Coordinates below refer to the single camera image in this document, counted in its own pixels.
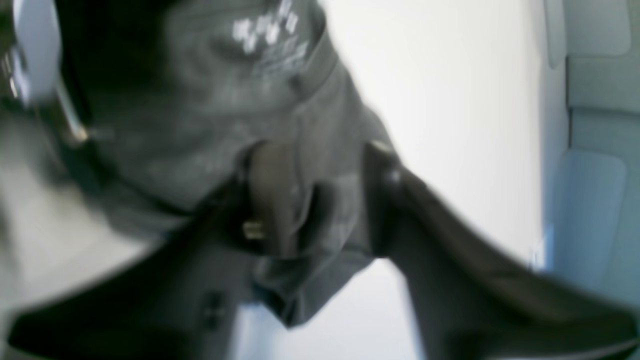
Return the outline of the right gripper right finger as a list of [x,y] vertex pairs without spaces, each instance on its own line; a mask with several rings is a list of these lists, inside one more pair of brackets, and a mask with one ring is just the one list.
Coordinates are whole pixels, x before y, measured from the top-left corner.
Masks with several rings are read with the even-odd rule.
[[627,360],[630,308],[530,271],[448,208],[380,142],[362,164],[375,255],[406,280],[429,360]]

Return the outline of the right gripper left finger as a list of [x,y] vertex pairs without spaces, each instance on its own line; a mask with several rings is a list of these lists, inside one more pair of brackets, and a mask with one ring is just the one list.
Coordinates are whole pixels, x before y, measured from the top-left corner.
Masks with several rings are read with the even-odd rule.
[[196,360],[295,255],[287,142],[7,149],[7,358]]

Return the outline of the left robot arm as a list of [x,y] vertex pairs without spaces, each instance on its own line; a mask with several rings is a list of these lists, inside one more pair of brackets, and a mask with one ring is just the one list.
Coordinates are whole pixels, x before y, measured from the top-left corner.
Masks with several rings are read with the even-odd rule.
[[1,100],[45,119],[66,144],[90,139],[63,78],[63,41],[53,0],[3,0]]

